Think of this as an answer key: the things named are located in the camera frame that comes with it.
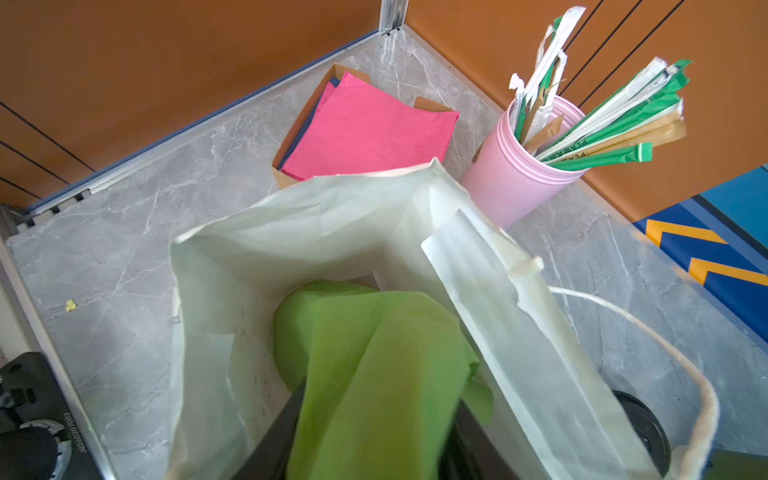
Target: bag handle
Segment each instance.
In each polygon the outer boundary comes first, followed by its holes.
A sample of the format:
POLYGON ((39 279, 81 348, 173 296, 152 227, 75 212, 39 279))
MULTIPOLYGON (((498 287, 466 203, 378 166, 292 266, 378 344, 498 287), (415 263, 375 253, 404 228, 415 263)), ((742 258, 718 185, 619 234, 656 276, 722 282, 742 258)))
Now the bag handle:
POLYGON ((586 300, 591 300, 592 302, 613 310, 623 316, 625 319, 629 320, 630 323, 633 323, 652 339, 656 340, 658 344, 661 345, 661 348, 672 355, 672 358, 674 358, 694 382, 696 382, 696 385, 699 387, 699 395, 701 396, 701 412, 699 412, 699 416, 694 423, 694 430, 690 434, 689 446, 683 455, 678 478, 679 480, 699 480, 699 478, 701 478, 701 472, 707 464, 707 458, 712 449, 712 441, 715 436, 715 431, 717 430, 717 420, 720 417, 720 402, 717 400, 717 394, 710 381, 707 380, 707 377, 705 377, 685 355, 680 353, 680 350, 672 346, 672 344, 666 341, 661 335, 654 332, 648 325, 642 323, 636 316, 632 315, 627 310, 603 300, 599 296, 590 295, 589 293, 576 292, 560 288, 559 286, 550 286, 549 290, 552 293, 578 296, 586 300))

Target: gray marble surface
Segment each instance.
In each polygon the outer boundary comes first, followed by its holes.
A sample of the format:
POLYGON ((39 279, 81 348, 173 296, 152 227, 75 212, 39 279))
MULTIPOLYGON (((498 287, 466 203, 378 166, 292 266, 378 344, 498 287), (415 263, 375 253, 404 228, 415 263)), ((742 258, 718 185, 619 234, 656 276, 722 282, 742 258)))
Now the gray marble surface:
MULTIPOLYGON (((498 118, 403 32, 337 61, 407 104, 421 95, 460 111, 445 159, 455 177, 498 118)), ((270 162, 324 71, 8 242, 121 478, 161 478, 167 464, 170 239, 276 190, 270 162), (78 308, 66 313, 69 299, 78 308)), ((704 371, 723 406, 717 446, 768 455, 768 356, 583 189, 563 191, 511 235, 545 260, 550 284, 632 311, 704 371)), ((574 299, 561 305, 608 384, 646 402, 673 445, 685 443, 699 404, 684 372, 622 319, 574 299)))

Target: paper bag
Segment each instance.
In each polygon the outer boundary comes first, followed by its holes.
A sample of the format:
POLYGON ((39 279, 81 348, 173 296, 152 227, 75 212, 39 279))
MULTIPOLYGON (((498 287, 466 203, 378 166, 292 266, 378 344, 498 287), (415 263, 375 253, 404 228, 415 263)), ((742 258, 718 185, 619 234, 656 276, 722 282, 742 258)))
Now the paper bag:
POLYGON ((228 480, 289 398, 272 315, 315 279, 373 274, 457 313, 494 391, 487 433, 521 480, 658 479, 538 273, 431 164, 316 177, 178 237, 168 478, 228 480))

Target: stack of napkins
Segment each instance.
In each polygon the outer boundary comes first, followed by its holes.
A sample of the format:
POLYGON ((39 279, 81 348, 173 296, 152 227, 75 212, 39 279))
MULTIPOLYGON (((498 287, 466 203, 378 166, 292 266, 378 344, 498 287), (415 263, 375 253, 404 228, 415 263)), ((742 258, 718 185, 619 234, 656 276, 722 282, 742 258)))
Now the stack of napkins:
POLYGON ((345 73, 328 84, 306 132, 281 171, 297 180, 364 174, 440 161, 448 151, 458 112, 404 105, 345 73))

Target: black line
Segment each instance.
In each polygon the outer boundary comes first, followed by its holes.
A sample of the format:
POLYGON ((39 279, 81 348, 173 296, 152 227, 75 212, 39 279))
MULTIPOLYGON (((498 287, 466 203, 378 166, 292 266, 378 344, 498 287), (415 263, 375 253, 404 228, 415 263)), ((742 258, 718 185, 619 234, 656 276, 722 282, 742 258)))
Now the black line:
POLYGON ((23 121, 24 123, 26 123, 26 124, 27 124, 27 125, 29 125, 30 127, 34 128, 36 132, 38 132, 38 133, 39 133, 40 135, 42 135, 43 137, 45 137, 45 138, 49 139, 49 140, 51 141, 51 143, 53 143, 53 145, 56 145, 57 147, 61 148, 61 149, 62 149, 64 152, 66 152, 66 153, 67 153, 67 154, 68 154, 70 157, 74 158, 75 160, 77 160, 78 162, 80 162, 81 164, 83 164, 83 166, 85 166, 87 169, 89 169, 90 171, 92 171, 92 172, 94 172, 94 173, 96 172, 96 170, 94 170, 93 168, 91 168, 91 165, 88 165, 88 164, 86 164, 84 161, 80 160, 80 159, 78 158, 78 156, 77 156, 77 155, 73 154, 72 152, 70 152, 69 150, 67 150, 66 148, 64 148, 64 146, 63 146, 62 144, 58 143, 56 140, 54 140, 53 138, 50 138, 48 135, 46 135, 46 134, 45 134, 45 132, 43 132, 42 130, 40 130, 39 128, 37 128, 36 126, 34 126, 33 124, 29 123, 29 122, 27 121, 27 119, 26 119, 26 118, 24 118, 24 117, 22 117, 21 115, 17 114, 17 113, 16 113, 15 111, 13 111, 13 109, 11 109, 11 108, 10 108, 8 105, 6 105, 6 104, 4 104, 3 102, 1 102, 1 101, 0 101, 0 106, 2 106, 2 107, 5 109, 5 110, 7 110, 7 111, 11 112, 11 113, 12 113, 13 115, 15 115, 15 116, 16 116, 16 117, 17 117, 19 120, 23 121))
POLYGON ((576 32, 576 35, 574 35, 573 38, 568 42, 568 45, 565 45, 565 48, 563 48, 563 51, 568 51, 568 47, 570 47, 571 44, 576 39, 576 37, 578 37, 578 34, 580 34, 582 30, 584 30, 584 27, 587 26, 587 23, 589 23, 589 21, 592 19, 592 15, 594 15, 594 13, 598 10, 598 8, 600 8, 600 5, 603 5, 603 2, 605 2, 605 0, 600 0, 600 3, 598 3, 598 6, 595 7, 594 10, 592 11, 592 13, 589 14, 587 19, 584 20, 584 23, 581 24, 581 27, 576 32))
POLYGON ((16 150, 15 148, 13 148, 11 145, 8 145, 8 144, 6 144, 6 143, 5 143, 4 141, 2 141, 2 140, 0 140, 0 145, 2 145, 2 146, 3 146, 3 147, 5 147, 5 148, 8 148, 10 151, 12 151, 13 153, 17 154, 19 157, 21 157, 21 158, 25 159, 26 161, 28 161, 28 162, 30 162, 30 163, 32 163, 32 164, 34 164, 34 165, 35 165, 35 166, 37 166, 37 167, 40 167, 40 168, 42 168, 43 170, 47 171, 48 173, 50 173, 50 174, 51 174, 51 175, 53 175, 54 177, 58 178, 58 179, 59 179, 59 180, 61 180, 62 182, 64 182, 64 183, 66 183, 67 185, 69 185, 69 182, 67 182, 65 179, 63 179, 63 178, 59 177, 57 174, 53 173, 53 172, 52 172, 52 171, 50 171, 48 168, 45 168, 45 167, 43 167, 43 166, 42 166, 42 165, 40 165, 38 162, 36 162, 36 161, 32 160, 30 157, 27 157, 27 156, 26 156, 26 155, 24 155, 22 152, 20 152, 20 151, 16 150))
POLYGON ((695 195, 693 197, 694 201, 701 205, 706 211, 708 211, 710 214, 712 214, 713 217, 718 219, 723 225, 725 225, 727 228, 730 228, 730 231, 734 232, 741 240, 744 240, 744 243, 749 245, 753 248, 757 253, 762 255, 763 257, 768 259, 768 248, 764 246, 762 243, 760 243, 755 237, 750 235, 749 232, 744 230, 742 227, 739 227, 739 224, 731 220, 726 214, 720 211, 719 208, 715 207, 713 204, 711 204, 706 198, 702 197, 701 195, 695 195))
POLYGON ((571 79, 571 81, 569 81, 568 84, 565 85, 565 88, 563 88, 563 91, 560 92, 560 95, 563 95, 563 93, 565 93, 565 91, 568 90, 568 87, 570 87, 571 84, 573 84, 573 82, 576 80, 576 78, 579 76, 579 74, 584 71, 584 69, 587 67, 587 65, 589 65, 589 62, 592 61, 592 58, 594 58, 595 56, 597 56, 598 53, 600 53, 600 50, 602 50, 603 47, 605 46, 605 44, 607 44, 608 41, 611 40, 611 37, 614 36, 614 33, 616 33, 618 31, 618 29, 621 28, 621 26, 624 24, 624 22, 627 21, 627 18, 629 18, 630 15, 632 15, 632 13, 635 11, 635 9, 637 9, 637 7, 640 6, 641 3, 643 3, 643 0, 637 0, 637 3, 634 4, 634 7, 632 7, 632 9, 629 11, 629 13, 627 13, 624 16, 624 18, 621 20, 621 22, 619 22, 619 25, 616 25, 616 28, 614 28, 614 30, 611 32, 611 34, 605 40, 603 40, 603 43, 598 47, 597 50, 594 51, 594 53, 589 58, 589 60, 587 60, 587 63, 583 64, 581 66, 581 68, 579 69, 579 71, 576 72, 576 75, 574 75, 574 77, 571 79))
POLYGON ((32 195, 34 198, 37 198, 38 200, 42 200, 40 197, 38 197, 37 195, 33 194, 31 191, 27 190, 26 188, 22 188, 22 187, 18 186, 17 184, 15 184, 15 183, 11 182, 10 180, 6 180, 5 178, 3 178, 3 177, 0 177, 0 181, 6 182, 6 183, 7 183, 8 185, 10 185, 11 187, 16 187, 16 188, 18 188, 19 190, 21 190, 21 191, 22 191, 22 192, 24 192, 25 194, 30 194, 30 195, 32 195))
POLYGON ((621 68, 621 66, 622 66, 622 65, 623 65, 623 64, 624 64, 624 63, 625 63, 627 60, 629 60, 629 57, 631 57, 631 56, 632 56, 632 54, 633 54, 633 53, 635 53, 635 52, 637 51, 637 49, 638 49, 638 48, 640 48, 641 46, 643 46, 643 43, 645 43, 645 41, 646 41, 647 39, 649 39, 649 38, 650 38, 650 36, 651 36, 651 35, 653 35, 653 34, 654 34, 654 32, 655 32, 655 31, 656 31, 656 30, 657 30, 657 29, 658 29, 658 28, 659 28, 659 27, 660 27, 660 26, 661 26, 661 25, 662 25, 664 22, 666 22, 666 21, 667 21, 667 19, 668 19, 670 16, 672 16, 672 14, 673 14, 673 13, 675 13, 675 10, 677 10, 677 9, 678 9, 678 8, 679 8, 679 7, 680 7, 682 4, 683 4, 683 2, 685 2, 685 0, 680 0, 680 1, 677 3, 677 5, 675 5, 675 6, 674 6, 674 7, 673 7, 673 8, 670 10, 670 12, 669 12, 669 13, 667 13, 667 16, 665 16, 664 18, 662 18, 662 19, 661 19, 661 22, 659 22, 659 23, 658 23, 658 24, 657 24, 657 25, 654 27, 654 29, 653 29, 653 30, 651 30, 651 31, 648 33, 648 35, 645 35, 645 38, 643 38, 642 40, 640 40, 640 43, 638 43, 638 44, 637 44, 637 47, 633 48, 633 49, 632 49, 632 51, 631 51, 631 52, 629 52, 629 54, 627 54, 627 56, 626 56, 626 57, 624 57, 624 60, 622 60, 622 61, 621 61, 621 63, 620 63, 619 65, 616 65, 616 68, 614 68, 614 69, 613 69, 613 71, 611 71, 611 73, 609 73, 609 74, 608 74, 608 76, 607 76, 606 78, 604 78, 604 79, 603 79, 603 81, 602 81, 602 82, 600 82, 600 84, 599 84, 597 87, 595 87, 595 88, 594 88, 594 90, 592 91, 592 93, 590 93, 589 95, 587 95, 587 97, 584 99, 584 101, 582 101, 582 102, 581 102, 581 103, 578 105, 578 106, 579 106, 579 108, 581 108, 581 106, 582 106, 583 104, 587 103, 587 100, 589 100, 589 99, 590 99, 590 97, 591 97, 592 95, 594 95, 594 93, 595 93, 596 91, 598 91, 598 89, 600 89, 600 87, 602 87, 602 86, 603 86, 603 84, 604 84, 606 81, 608 81, 608 79, 609 79, 609 78, 610 78, 610 77, 611 77, 611 76, 612 76, 614 73, 616 73, 616 70, 618 70, 619 68, 621 68))

